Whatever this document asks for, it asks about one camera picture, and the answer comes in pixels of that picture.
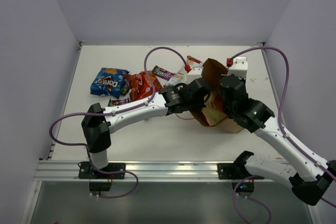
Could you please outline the brown paper bag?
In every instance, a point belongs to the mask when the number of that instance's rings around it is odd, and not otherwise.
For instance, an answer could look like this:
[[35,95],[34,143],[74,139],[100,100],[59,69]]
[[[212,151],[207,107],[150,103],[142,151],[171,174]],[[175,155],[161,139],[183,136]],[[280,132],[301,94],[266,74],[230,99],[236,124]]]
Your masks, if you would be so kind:
[[[222,75],[226,74],[227,72],[228,70],[226,69],[226,67],[215,59],[208,58],[203,63],[202,78],[210,84],[212,88],[211,93],[212,92],[216,93],[220,97],[223,105],[224,105],[224,100],[220,93],[219,81]],[[198,121],[200,125],[204,127],[211,127],[205,124],[205,121],[201,115],[201,110],[192,111],[191,115],[193,116],[193,119],[192,119],[193,121]],[[212,127],[222,130],[227,133],[234,133],[234,134],[237,134],[243,130],[241,126],[239,126],[234,120],[230,119],[229,117],[223,120],[222,122],[220,122],[218,125],[212,126]]]

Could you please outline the red snack bag with barcode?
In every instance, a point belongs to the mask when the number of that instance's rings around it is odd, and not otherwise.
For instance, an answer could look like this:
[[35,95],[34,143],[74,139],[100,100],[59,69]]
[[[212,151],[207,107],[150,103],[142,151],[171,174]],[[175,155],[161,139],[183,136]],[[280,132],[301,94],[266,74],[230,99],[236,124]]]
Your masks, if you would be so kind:
[[[203,62],[201,60],[198,60],[192,56],[187,56],[186,63],[190,67],[190,69],[195,67],[203,67]],[[177,73],[174,74],[174,76],[167,81],[167,83],[164,85],[164,87],[168,86],[175,86],[180,83],[186,83],[186,75],[187,70],[185,69],[185,66],[183,66]]]

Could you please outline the brown m&m's packet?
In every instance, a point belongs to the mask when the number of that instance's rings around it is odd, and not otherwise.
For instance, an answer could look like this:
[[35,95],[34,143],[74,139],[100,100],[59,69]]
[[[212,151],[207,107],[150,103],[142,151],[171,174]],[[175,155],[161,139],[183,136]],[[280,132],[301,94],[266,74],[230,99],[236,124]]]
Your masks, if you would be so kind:
[[162,78],[166,81],[169,81],[173,76],[174,76],[174,73],[172,72],[169,72],[157,65],[154,66],[154,68],[152,69],[152,73],[159,77],[159,78]]
[[125,81],[124,85],[121,87],[120,89],[120,94],[122,96],[125,96],[127,95],[127,93],[129,92],[130,90],[130,85],[129,85],[129,82],[128,81]]
[[122,100],[110,99],[109,102],[108,102],[108,107],[125,105],[125,104],[128,104],[129,102],[130,102],[129,98],[122,99]]

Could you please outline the red white snack packet bottom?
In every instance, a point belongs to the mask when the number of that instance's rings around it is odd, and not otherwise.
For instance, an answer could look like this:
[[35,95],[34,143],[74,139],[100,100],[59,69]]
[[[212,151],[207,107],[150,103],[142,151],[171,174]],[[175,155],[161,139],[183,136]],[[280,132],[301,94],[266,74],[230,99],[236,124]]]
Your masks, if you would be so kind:
[[153,82],[156,92],[163,88],[152,71],[148,71],[148,74],[150,78],[147,77],[144,71],[138,74],[124,74],[126,81],[128,81],[130,85],[129,97],[131,102],[144,99],[153,94],[153,87],[150,81]]

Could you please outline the brown M&M's packet front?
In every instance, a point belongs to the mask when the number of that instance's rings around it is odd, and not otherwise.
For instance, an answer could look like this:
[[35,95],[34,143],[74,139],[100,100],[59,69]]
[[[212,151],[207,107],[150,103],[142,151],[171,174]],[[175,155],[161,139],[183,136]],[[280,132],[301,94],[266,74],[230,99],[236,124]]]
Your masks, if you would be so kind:
[[122,99],[122,100],[110,99],[109,102],[108,102],[108,107],[125,105],[125,104],[128,104],[129,102],[130,102],[129,98]]

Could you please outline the blue snack packet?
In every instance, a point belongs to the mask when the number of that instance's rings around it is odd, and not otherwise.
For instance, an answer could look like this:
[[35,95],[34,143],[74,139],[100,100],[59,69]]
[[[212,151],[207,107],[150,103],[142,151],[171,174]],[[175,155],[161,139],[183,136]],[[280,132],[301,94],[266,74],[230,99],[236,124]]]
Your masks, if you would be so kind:
[[119,98],[125,84],[125,74],[129,71],[117,68],[101,68],[90,86],[92,95],[111,95]]

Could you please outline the red and beige snack bag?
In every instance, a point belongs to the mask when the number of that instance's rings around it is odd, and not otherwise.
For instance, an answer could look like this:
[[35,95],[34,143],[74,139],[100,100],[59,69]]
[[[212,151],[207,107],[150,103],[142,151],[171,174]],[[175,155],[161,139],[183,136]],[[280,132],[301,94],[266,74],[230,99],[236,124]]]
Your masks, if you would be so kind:
[[216,93],[211,93],[210,98],[205,102],[201,110],[202,118],[207,126],[216,126],[228,116],[223,112],[222,101]]

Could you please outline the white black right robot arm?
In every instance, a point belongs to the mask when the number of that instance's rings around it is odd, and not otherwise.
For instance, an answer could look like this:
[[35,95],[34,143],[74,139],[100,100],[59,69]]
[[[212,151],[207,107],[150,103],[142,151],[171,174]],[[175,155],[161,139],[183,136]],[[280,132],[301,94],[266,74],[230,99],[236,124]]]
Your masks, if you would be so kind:
[[304,203],[315,206],[335,177],[335,161],[328,161],[307,148],[292,135],[264,103],[249,98],[245,82],[237,76],[222,76],[219,81],[224,98],[223,110],[239,126],[272,146],[286,161],[265,161],[244,151],[234,161],[240,178],[255,175],[283,184]]

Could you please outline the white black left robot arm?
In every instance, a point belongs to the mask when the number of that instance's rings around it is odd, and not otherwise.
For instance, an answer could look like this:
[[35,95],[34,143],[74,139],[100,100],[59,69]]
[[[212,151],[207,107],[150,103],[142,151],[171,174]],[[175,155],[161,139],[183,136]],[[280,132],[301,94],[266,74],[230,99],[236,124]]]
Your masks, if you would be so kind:
[[202,109],[210,94],[209,83],[198,78],[189,84],[165,87],[148,98],[132,103],[108,108],[102,108],[100,103],[91,105],[81,122],[88,145],[90,171],[97,178],[107,176],[107,149],[111,146],[111,134],[150,118]]

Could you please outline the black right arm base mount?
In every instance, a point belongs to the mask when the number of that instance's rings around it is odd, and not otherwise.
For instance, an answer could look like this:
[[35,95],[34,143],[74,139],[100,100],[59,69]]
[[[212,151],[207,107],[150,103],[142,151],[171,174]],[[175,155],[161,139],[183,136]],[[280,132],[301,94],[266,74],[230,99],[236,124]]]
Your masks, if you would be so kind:
[[[254,156],[253,152],[243,151],[232,163],[218,163],[217,173],[219,179],[230,179],[232,181],[232,189],[242,179],[245,179],[251,174],[247,171],[244,165],[247,163],[248,158]],[[236,192],[244,196],[251,196],[255,190],[255,179],[265,179],[264,177],[256,176],[241,183]]]

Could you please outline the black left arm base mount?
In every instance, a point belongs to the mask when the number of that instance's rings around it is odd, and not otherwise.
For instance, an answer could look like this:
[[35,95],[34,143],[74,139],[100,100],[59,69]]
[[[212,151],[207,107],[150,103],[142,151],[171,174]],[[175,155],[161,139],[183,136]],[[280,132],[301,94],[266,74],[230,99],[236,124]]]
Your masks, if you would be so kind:
[[89,162],[79,162],[79,179],[88,179],[89,191],[93,194],[109,192],[112,187],[112,181],[116,179],[124,179],[124,173],[120,174],[104,174],[92,168]]

